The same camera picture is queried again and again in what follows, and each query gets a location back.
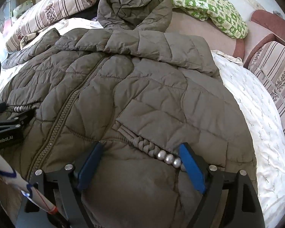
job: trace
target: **green patterned pillow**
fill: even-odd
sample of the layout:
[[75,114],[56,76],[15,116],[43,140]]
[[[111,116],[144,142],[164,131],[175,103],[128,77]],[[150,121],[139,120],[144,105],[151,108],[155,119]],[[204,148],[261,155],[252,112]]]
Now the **green patterned pillow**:
[[173,7],[179,7],[201,21],[210,17],[213,23],[231,38],[243,39],[248,33],[247,24],[233,4],[227,0],[172,0],[172,2]]

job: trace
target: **striped upholstery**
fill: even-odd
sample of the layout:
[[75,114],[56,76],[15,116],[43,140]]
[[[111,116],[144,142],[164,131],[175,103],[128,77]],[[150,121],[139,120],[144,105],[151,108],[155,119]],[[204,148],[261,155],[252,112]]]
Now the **striped upholstery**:
[[248,69],[270,93],[279,111],[285,135],[285,46],[265,44],[251,59]]
[[72,14],[91,7],[96,0],[41,0],[26,11],[11,28],[5,43],[8,52],[20,49],[21,39],[60,21]]

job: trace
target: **pocket flap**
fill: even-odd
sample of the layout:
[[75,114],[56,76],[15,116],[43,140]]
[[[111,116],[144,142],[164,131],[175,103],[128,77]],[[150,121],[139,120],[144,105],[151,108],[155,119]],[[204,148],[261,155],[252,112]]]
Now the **pocket flap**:
[[227,141],[140,101],[132,99],[116,121],[174,155],[178,155],[179,145],[187,142],[207,163],[226,164]]

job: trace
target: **puffer jacket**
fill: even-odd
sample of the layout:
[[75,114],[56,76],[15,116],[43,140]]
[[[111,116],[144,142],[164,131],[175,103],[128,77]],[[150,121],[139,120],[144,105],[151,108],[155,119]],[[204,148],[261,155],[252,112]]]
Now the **puffer jacket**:
[[[256,187],[245,118],[205,40],[164,32],[171,15],[171,0],[100,0],[104,29],[51,30],[3,63],[27,62],[0,95],[9,106],[0,119],[36,109],[23,143],[0,151],[24,178],[103,143],[82,194],[95,227],[186,227],[201,195],[186,172],[156,158],[177,157],[182,142],[221,170],[246,170]],[[0,182],[14,222],[21,198]]]

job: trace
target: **pillow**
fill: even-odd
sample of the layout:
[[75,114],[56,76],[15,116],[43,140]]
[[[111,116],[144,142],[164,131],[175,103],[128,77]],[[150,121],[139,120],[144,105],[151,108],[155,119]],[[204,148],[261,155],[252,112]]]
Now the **pillow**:
[[219,50],[235,58],[244,57],[244,39],[231,39],[218,30],[212,21],[197,20],[181,10],[173,11],[172,20],[166,32],[201,36],[208,43],[210,50]]
[[13,10],[13,16],[18,19],[21,15],[24,14],[25,11],[27,11],[29,8],[33,6],[33,1],[32,0],[27,0],[26,2],[20,4],[18,7],[16,7]]
[[256,10],[250,20],[267,28],[285,41],[285,20],[281,17],[265,10]]
[[274,100],[285,135],[285,46],[278,42],[266,43],[254,54],[248,69]]
[[244,68],[247,68],[254,54],[266,43],[271,41],[279,42],[285,46],[285,41],[275,35],[272,31],[252,21],[247,22],[249,33],[245,37],[245,55],[243,59]]
[[173,7],[179,7],[187,14],[204,21],[209,17],[229,37],[243,39],[248,28],[233,4],[227,0],[172,0]]
[[27,35],[85,10],[96,0],[41,0],[26,11],[12,26],[5,43],[8,52],[18,50],[21,39]]

